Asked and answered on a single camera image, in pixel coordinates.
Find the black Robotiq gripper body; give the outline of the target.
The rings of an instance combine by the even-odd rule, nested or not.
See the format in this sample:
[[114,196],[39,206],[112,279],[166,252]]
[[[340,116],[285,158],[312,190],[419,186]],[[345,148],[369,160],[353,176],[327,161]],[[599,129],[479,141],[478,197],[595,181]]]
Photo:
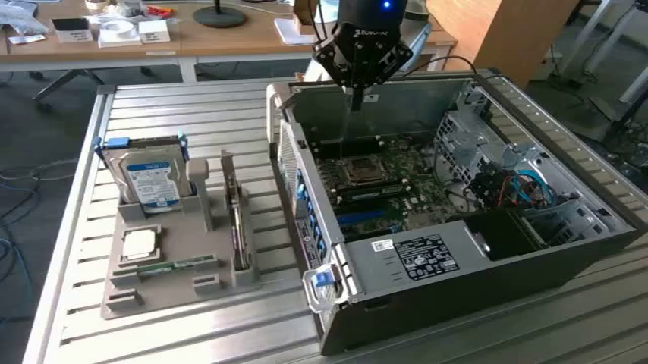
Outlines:
[[403,1],[339,2],[335,42],[352,66],[352,85],[356,86],[357,43],[396,43],[402,41],[400,23],[404,15]]

